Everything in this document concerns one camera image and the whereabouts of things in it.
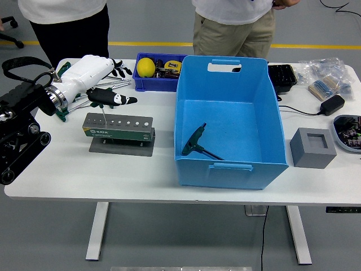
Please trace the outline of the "person's left hand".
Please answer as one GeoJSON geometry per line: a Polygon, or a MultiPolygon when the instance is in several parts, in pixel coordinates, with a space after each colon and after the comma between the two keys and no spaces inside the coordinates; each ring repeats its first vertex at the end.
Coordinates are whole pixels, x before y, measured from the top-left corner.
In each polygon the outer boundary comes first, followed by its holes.
{"type": "Polygon", "coordinates": [[[273,0],[272,8],[276,10],[282,10],[287,7],[292,7],[298,4],[300,0],[273,0]]]}

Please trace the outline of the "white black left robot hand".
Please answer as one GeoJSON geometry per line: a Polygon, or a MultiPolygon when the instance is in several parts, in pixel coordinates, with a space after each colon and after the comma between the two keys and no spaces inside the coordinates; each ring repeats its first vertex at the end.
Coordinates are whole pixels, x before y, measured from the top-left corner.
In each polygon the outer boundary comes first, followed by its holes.
{"type": "Polygon", "coordinates": [[[59,81],[53,81],[46,90],[56,108],[66,108],[80,93],[87,94],[90,101],[103,105],[120,106],[136,103],[138,100],[135,97],[127,97],[111,90],[95,87],[100,80],[113,71],[119,71],[123,76],[123,70],[131,74],[121,60],[86,55],[71,65],[61,75],[59,81]]]}

